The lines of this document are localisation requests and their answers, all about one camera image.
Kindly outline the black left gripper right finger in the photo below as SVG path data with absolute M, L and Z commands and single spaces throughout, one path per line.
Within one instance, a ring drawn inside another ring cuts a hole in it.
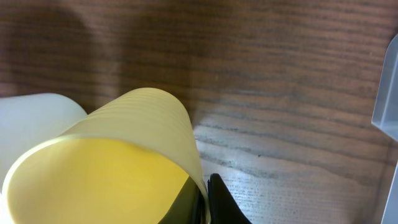
M 210 175 L 208 196 L 211 224 L 251 224 L 219 174 Z

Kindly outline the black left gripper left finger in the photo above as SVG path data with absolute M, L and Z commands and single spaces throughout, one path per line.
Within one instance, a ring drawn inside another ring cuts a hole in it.
M 200 189 L 189 177 L 159 224 L 201 224 L 204 206 Z

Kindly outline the yellow plastic cup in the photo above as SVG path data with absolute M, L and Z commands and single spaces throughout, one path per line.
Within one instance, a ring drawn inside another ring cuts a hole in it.
M 9 223 L 159 223 L 191 177 L 211 220 L 187 110 L 139 88 L 23 153 L 2 185 Z

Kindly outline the cream white plastic cup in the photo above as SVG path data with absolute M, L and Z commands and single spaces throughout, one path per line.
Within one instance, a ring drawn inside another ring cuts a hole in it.
M 55 93 L 1 98 L 1 182 L 23 153 L 59 136 L 86 115 L 78 103 Z

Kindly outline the clear plastic storage bin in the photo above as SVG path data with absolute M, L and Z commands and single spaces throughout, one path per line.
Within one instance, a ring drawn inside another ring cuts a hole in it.
M 397 140 L 397 37 L 391 40 L 385 52 L 371 123 Z M 397 224 L 397 170 L 394 171 L 381 223 Z

